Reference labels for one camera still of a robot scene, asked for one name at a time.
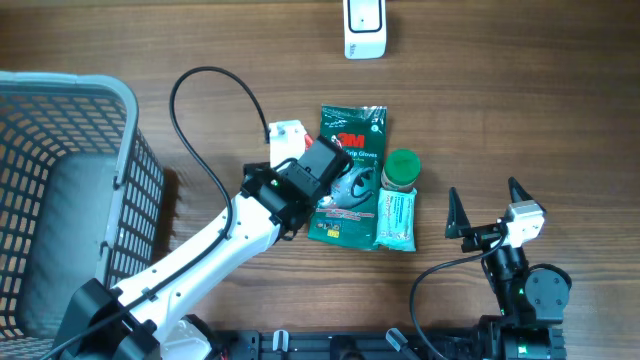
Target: small plastic package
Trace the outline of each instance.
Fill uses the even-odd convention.
[[[400,193],[380,189],[378,230],[374,245],[392,250],[416,251],[413,239],[413,211],[418,191]]]

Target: wood grain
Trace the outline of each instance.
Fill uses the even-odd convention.
[[[139,126],[176,174],[175,249],[223,207],[174,135],[173,82],[197,65],[244,79],[268,120],[317,133],[322,103],[387,105],[388,149],[422,158],[415,254],[359,252],[300,234],[250,260],[195,312],[216,328],[410,328],[408,294],[424,269],[458,258],[443,238],[447,189],[475,224],[495,220],[516,176],[549,210],[526,251],[574,279],[563,326],[573,359],[640,351],[640,7],[564,0],[389,2],[384,58],[342,55],[339,3],[0,11],[0,67],[120,77]],[[229,191],[241,164],[266,160],[258,117],[232,81],[188,80],[178,116]],[[425,281],[425,325],[472,325],[498,307],[479,264]]]

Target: wooden surface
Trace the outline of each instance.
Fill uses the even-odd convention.
[[[331,247],[300,234],[251,259],[195,312],[217,328],[410,328],[408,294],[427,267],[458,258],[443,238],[447,190],[474,224],[509,202],[511,175],[549,210],[532,263],[574,279],[563,326],[573,359],[640,351],[640,8],[637,1],[429,1],[388,4],[384,58],[342,55],[339,3],[115,7],[0,12],[0,68],[120,77],[164,166],[177,217],[158,246],[175,249],[222,201],[174,135],[173,82],[225,67],[269,121],[316,134],[322,103],[387,105],[388,149],[415,150],[414,254]],[[230,80],[202,75],[179,95],[184,131],[229,191],[244,162],[268,159],[258,117]],[[418,294],[424,325],[472,325],[498,306],[477,263],[443,271]]]

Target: plastic bin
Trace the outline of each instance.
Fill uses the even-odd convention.
[[[0,358],[51,347],[71,295],[147,268],[164,175],[117,79],[0,72]]]

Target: teal packet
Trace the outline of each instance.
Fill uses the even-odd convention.
[[[385,106],[322,106],[320,134],[349,153],[353,167],[318,202],[310,239],[356,249],[378,248],[374,241],[386,124]]]
[[[380,189],[378,199],[378,230],[374,245],[392,250],[416,251],[413,238],[413,212],[416,194]]]

